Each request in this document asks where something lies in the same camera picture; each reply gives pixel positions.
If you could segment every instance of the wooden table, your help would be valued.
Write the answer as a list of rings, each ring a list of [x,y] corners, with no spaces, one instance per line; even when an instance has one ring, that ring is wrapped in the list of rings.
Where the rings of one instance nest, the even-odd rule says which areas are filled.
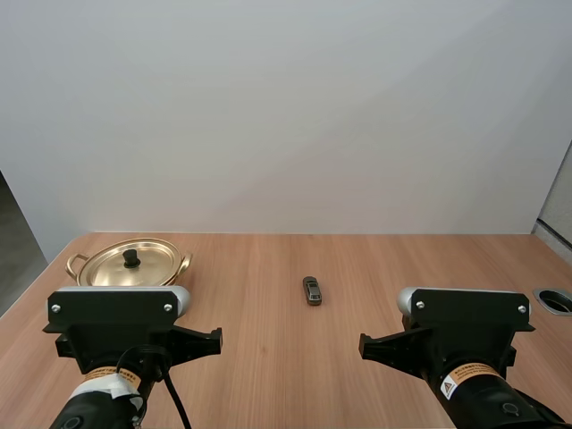
[[[149,235],[76,239],[0,319],[0,427],[48,427],[82,380],[42,333],[47,297],[73,285],[67,257]],[[223,328],[221,356],[172,370],[195,427],[451,427],[425,382],[358,353],[360,333],[402,331],[395,299],[406,286],[524,292],[537,331],[517,334],[508,380],[572,421],[572,317],[532,295],[572,289],[572,269],[534,236],[152,236],[195,256],[178,281],[192,296],[178,324]],[[320,307],[305,301],[307,275],[322,286]],[[144,427],[182,427],[163,383]]]

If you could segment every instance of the gray floor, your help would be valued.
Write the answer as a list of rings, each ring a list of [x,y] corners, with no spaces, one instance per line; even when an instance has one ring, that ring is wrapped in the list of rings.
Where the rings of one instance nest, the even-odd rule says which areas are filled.
[[[46,266],[46,259],[0,173],[0,315]]]

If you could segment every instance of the white wall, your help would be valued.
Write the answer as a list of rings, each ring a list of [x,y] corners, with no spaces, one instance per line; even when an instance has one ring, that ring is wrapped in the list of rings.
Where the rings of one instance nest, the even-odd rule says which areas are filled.
[[[546,198],[540,218],[572,243],[572,146]]]
[[[0,5],[0,169],[91,230],[530,232],[572,137],[567,0]]]

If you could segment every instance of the black cable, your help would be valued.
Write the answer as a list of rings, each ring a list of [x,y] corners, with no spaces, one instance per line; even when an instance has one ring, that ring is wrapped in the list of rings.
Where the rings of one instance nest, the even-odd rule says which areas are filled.
[[[172,401],[175,403],[177,411],[179,411],[179,416],[181,416],[183,427],[185,429],[192,429],[190,427],[190,421],[189,418],[187,417],[187,413],[185,412],[185,407],[183,407],[182,405],[181,398],[179,398],[179,395],[175,390],[175,386],[172,385],[171,376],[169,375],[169,372],[165,373],[164,375],[164,384],[167,386],[167,390],[169,391],[169,393],[171,393]]]
[[[130,349],[125,350],[119,357],[117,366],[115,367],[116,373],[119,374],[122,368],[122,364],[124,363],[123,361],[131,353],[138,353],[140,355],[159,355],[163,358],[164,367],[161,368],[163,371],[161,376],[164,379],[167,390],[171,394],[172,401],[174,402],[177,411],[179,411],[179,416],[181,417],[184,429],[192,429],[190,426],[189,418],[187,417],[187,413],[185,412],[185,407],[183,407],[181,398],[179,398],[179,394],[175,390],[175,386],[172,384],[171,376],[169,375],[169,369],[171,368],[172,364],[172,357],[171,353],[169,353],[169,350],[167,350],[165,347],[155,346],[152,344],[141,344],[139,346],[131,347]],[[141,407],[141,412],[138,415],[139,420],[141,420],[147,412],[147,401],[143,397],[141,398],[143,399],[143,406]]]

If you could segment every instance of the orange label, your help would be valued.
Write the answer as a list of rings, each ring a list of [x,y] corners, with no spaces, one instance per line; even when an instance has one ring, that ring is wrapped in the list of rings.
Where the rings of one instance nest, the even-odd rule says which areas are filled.
[[[453,369],[449,375],[443,379],[443,383],[441,384],[443,396],[447,400],[450,400],[450,397],[453,396],[453,392],[461,383],[477,375],[495,375],[500,377],[500,375],[488,365],[464,364]]]
[[[500,377],[494,369],[485,364],[465,364],[458,366],[449,373],[449,377],[452,378],[456,384],[461,384],[471,377],[485,374]]]
[[[115,366],[101,366],[98,369],[89,371],[86,374],[86,378],[83,381],[87,382],[89,380],[93,380],[94,378],[99,378],[105,375],[113,374],[114,372],[115,372]],[[131,385],[135,389],[137,389],[139,387],[139,384],[141,383],[141,379],[139,377],[137,377],[134,373],[126,369],[120,369],[119,375],[123,377],[125,380],[127,380],[129,383],[131,383]]]

